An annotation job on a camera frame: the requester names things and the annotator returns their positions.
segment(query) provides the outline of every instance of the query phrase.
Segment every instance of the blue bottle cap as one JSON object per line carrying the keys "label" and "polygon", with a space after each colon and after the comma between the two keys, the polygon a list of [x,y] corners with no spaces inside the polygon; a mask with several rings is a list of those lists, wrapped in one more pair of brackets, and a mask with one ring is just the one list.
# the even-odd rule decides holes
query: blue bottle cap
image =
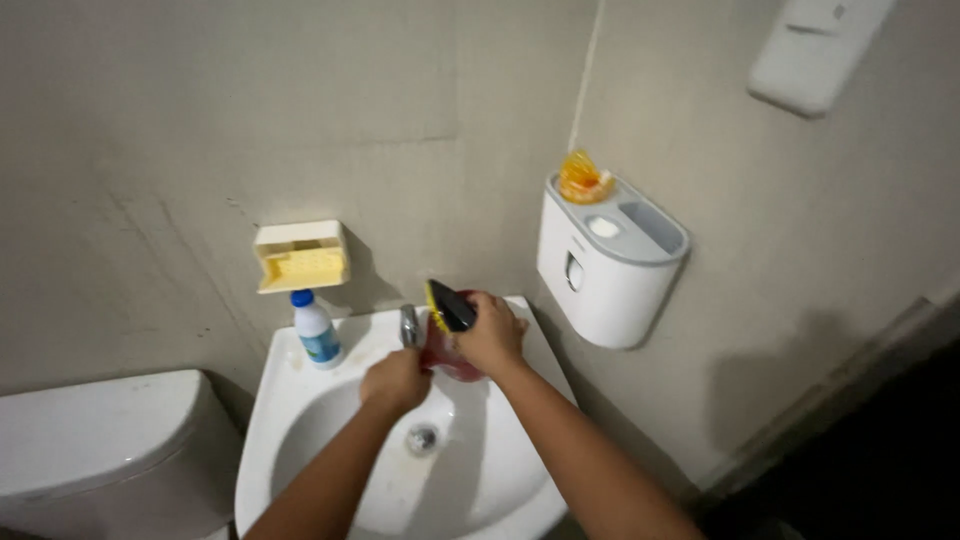
{"label": "blue bottle cap", "polygon": [[310,289],[295,290],[290,293],[290,304],[294,307],[307,307],[313,304],[313,291]]}

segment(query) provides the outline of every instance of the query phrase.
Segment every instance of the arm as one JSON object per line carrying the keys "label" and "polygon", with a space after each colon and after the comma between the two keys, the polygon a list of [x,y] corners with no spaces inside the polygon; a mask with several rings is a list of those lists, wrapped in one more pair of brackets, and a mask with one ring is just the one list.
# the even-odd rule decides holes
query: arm
{"label": "arm", "polygon": [[353,514],[397,420],[423,402],[432,372],[414,349],[390,353],[367,372],[353,418],[303,468],[244,537],[246,540],[346,538]]}
{"label": "arm", "polygon": [[474,327],[457,344],[503,390],[570,511],[593,540],[700,539],[693,522],[576,406],[523,360],[526,321],[478,293]]}

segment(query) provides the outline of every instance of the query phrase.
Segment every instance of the white sink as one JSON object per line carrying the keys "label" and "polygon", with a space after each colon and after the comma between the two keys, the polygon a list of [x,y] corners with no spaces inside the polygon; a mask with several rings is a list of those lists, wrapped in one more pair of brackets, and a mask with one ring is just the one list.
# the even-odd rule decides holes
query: white sink
{"label": "white sink", "polygon": [[[573,402],[526,300],[506,300],[530,321],[523,343],[530,365]],[[418,313],[425,328],[425,310]],[[360,406],[357,388],[364,372],[401,347],[399,321],[399,310],[335,321],[347,358],[331,371],[310,365],[292,328],[274,334],[237,479],[241,535]],[[421,427],[431,428],[437,442],[432,451],[415,454],[407,438]],[[349,538],[533,539],[565,512],[560,492],[496,384],[458,382],[438,372],[426,401],[387,437]]]}

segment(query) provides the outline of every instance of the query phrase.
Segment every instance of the bottle label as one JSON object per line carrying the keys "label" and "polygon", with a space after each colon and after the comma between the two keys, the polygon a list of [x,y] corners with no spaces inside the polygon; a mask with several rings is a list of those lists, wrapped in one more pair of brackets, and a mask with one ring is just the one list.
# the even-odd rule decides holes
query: bottle label
{"label": "bottle label", "polygon": [[316,337],[300,337],[306,355],[315,362],[329,362],[340,353],[340,340],[333,326]]}

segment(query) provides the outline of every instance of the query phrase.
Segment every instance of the soap dish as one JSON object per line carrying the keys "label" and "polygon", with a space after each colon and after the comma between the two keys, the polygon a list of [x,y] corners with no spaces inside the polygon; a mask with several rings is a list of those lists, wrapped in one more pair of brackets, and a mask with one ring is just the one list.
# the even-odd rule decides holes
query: soap dish
{"label": "soap dish", "polygon": [[253,241],[263,279],[257,292],[339,285],[350,279],[344,228],[339,221],[263,227]]}

